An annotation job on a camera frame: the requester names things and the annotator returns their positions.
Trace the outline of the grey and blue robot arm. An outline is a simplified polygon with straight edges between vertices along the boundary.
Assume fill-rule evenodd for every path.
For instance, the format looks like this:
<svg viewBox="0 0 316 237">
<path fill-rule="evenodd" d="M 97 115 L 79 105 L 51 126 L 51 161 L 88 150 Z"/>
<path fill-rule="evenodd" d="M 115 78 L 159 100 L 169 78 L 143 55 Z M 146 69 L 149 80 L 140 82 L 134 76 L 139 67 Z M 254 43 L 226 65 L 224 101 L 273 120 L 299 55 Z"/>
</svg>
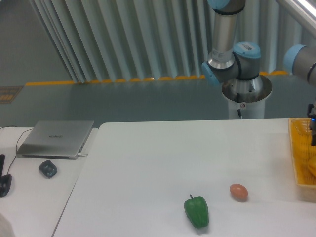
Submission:
<svg viewBox="0 0 316 237">
<path fill-rule="evenodd" d="M 276 0 L 289 14 L 316 38 L 316 3 L 312 0 Z M 260 47 L 252 42 L 234 45 L 237 16 L 245 0 L 207 0 L 215 12 L 212 50 L 201 65 L 211 85 L 223 83 L 223 95 L 236 105 L 264 101 L 272 91 L 271 82 L 259 76 Z M 316 87 L 316 47 L 297 44 L 283 58 L 287 72 Z M 316 102 L 308 105 L 311 118 L 311 145 L 316 145 Z"/>
</svg>

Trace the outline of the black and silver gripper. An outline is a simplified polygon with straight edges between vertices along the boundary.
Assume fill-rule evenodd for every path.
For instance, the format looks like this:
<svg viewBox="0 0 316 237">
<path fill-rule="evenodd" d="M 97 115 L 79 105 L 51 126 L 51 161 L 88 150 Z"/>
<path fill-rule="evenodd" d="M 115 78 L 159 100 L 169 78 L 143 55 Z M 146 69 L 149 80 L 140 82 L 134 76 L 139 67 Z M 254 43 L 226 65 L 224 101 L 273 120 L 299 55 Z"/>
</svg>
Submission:
<svg viewBox="0 0 316 237">
<path fill-rule="evenodd" d="M 312 131 L 311 145 L 316 145 L 316 102 L 308 105 L 307 116 L 311 119 L 309 129 Z"/>
</svg>

